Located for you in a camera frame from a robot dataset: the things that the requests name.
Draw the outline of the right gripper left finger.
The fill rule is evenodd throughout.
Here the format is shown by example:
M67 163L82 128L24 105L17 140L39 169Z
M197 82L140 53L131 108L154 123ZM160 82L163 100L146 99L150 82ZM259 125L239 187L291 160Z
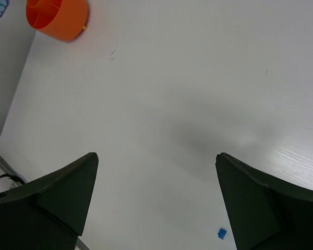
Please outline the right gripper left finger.
M0 249L75 249L98 170L97 153L0 192Z

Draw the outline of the orange divided container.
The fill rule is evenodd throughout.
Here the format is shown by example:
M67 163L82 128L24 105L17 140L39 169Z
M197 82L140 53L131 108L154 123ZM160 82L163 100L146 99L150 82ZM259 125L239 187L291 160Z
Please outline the orange divided container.
M26 17L35 30L54 39L70 42L86 29L87 0L27 0Z

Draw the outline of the tiny blue lego piece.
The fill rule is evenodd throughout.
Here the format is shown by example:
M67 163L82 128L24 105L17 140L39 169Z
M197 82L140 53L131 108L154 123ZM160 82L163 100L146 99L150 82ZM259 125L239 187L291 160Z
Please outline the tiny blue lego piece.
M226 234L227 234L227 230L224 228L220 228L218 231L218 238L223 240L225 238Z

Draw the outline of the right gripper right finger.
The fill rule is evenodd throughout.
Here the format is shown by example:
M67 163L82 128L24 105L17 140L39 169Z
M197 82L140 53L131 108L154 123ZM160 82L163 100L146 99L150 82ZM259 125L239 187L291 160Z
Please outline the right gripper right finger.
M313 249L313 190L227 153L215 166L237 249Z

